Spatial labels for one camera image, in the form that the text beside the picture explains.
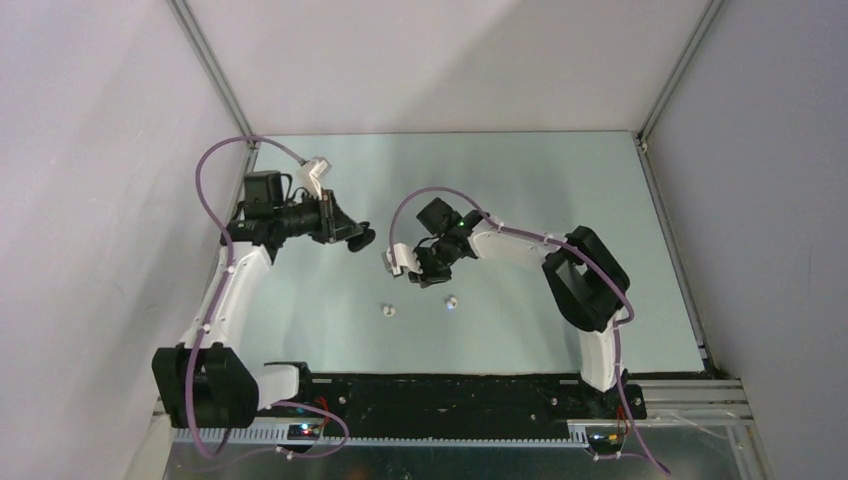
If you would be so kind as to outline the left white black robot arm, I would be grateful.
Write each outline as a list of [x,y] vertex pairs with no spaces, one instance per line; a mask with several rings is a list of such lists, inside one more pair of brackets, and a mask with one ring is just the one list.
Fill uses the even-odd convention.
[[316,390],[303,381],[305,363],[267,362],[250,369],[240,358],[250,302],[287,240],[344,242],[359,252],[376,233],[369,222],[348,216],[330,190],[285,197],[287,177],[279,171],[245,176],[245,198],[221,237],[217,284],[178,343],[154,354],[159,396],[175,428],[246,428],[276,402],[297,417],[315,406]]

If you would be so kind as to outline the black earbud charging case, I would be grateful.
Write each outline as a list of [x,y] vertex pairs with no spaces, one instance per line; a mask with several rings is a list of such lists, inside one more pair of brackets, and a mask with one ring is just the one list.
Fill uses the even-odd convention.
[[376,232],[371,228],[365,228],[359,235],[346,240],[347,249],[351,253],[358,253],[372,244],[375,238]]

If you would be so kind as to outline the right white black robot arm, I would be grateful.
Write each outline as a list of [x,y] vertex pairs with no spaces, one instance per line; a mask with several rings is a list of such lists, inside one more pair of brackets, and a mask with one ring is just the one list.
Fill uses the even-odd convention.
[[576,329],[585,411],[606,418],[622,403],[615,328],[627,320],[630,279],[590,228],[564,235],[508,227],[479,208],[459,214],[440,198],[416,216],[429,236],[415,246],[391,241],[384,260],[394,277],[422,288],[448,282],[462,259],[497,260],[543,275],[564,319]]

